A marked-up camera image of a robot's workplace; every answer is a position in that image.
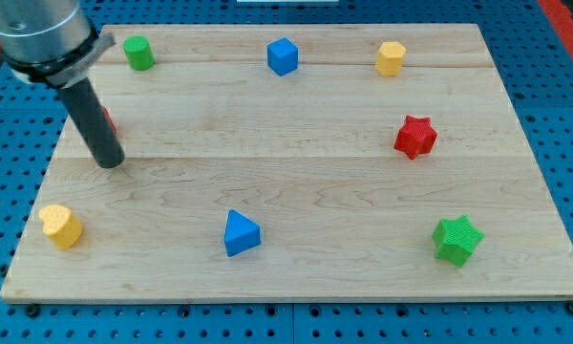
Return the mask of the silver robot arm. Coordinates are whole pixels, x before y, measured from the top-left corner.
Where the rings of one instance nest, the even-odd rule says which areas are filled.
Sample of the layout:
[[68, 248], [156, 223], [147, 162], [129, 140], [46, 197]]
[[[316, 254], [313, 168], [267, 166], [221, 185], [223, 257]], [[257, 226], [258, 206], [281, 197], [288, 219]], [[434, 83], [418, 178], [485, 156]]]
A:
[[25, 83], [74, 86], [116, 44], [78, 0], [0, 0], [0, 49]]

